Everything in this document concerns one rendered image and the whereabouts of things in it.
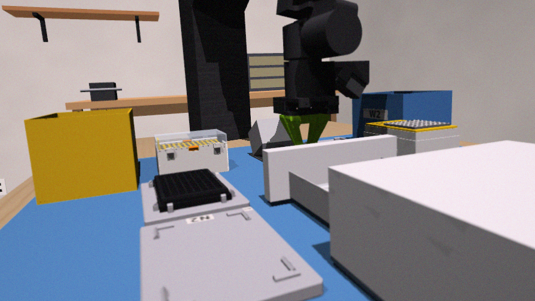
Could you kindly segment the blue bin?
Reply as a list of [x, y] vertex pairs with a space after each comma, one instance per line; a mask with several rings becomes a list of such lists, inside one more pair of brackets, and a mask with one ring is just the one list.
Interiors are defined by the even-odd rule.
[[452, 93], [452, 90], [362, 93], [359, 99], [352, 99], [352, 137], [363, 137], [364, 125], [373, 122], [417, 119], [451, 125]]

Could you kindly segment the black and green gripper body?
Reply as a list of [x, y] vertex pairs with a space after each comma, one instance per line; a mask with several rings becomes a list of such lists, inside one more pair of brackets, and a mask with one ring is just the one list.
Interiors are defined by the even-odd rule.
[[313, 62], [321, 61], [307, 58], [284, 62], [285, 96], [273, 97], [274, 113], [286, 116], [339, 113], [339, 96], [313, 96]]

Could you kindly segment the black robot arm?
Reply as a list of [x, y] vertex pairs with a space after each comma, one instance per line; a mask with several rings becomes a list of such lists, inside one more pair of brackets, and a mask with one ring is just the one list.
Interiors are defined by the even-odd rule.
[[[282, 27], [284, 60], [344, 56], [360, 45], [362, 26], [356, 3], [277, 0], [276, 15], [296, 19]], [[359, 99], [369, 82], [369, 60], [313, 62], [314, 97], [335, 96], [336, 90], [343, 90], [339, 92], [345, 97]]]

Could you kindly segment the blue bench mat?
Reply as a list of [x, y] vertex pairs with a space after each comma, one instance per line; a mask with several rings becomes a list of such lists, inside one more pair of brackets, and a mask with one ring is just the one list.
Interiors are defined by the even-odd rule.
[[[221, 174], [323, 279], [305, 301], [377, 301], [330, 256], [330, 224], [291, 199], [265, 198], [263, 162], [251, 146], [228, 148]], [[139, 158], [136, 191], [37, 205], [0, 229], [0, 301], [140, 301], [141, 183], [158, 174]]]

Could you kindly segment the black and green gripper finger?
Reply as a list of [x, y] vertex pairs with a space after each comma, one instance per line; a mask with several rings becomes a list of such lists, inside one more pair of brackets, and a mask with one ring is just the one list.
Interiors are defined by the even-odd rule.
[[310, 143], [317, 143], [322, 132], [324, 131], [327, 122], [330, 119], [330, 114], [318, 113], [314, 115], [300, 115], [300, 116], [285, 116], [292, 137], [296, 145], [303, 145], [302, 135], [300, 132], [300, 124], [316, 123]]
[[[295, 142], [294, 142], [294, 139], [292, 137], [292, 134], [291, 134], [291, 131], [289, 129], [289, 126], [287, 124], [287, 121], [285, 119], [285, 115], [279, 115], [279, 119], [281, 120], [285, 130], [287, 131], [291, 141], [293, 142], [293, 145], [296, 146]], [[314, 131], [314, 128], [315, 128], [315, 125], [316, 123], [309, 123], [309, 131], [308, 131], [308, 139], [307, 139], [307, 143], [306, 144], [309, 144], [310, 143], [310, 140], [311, 140], [311, 137], [312, 137], [312, 134], [313, 134], [313, 131]]]

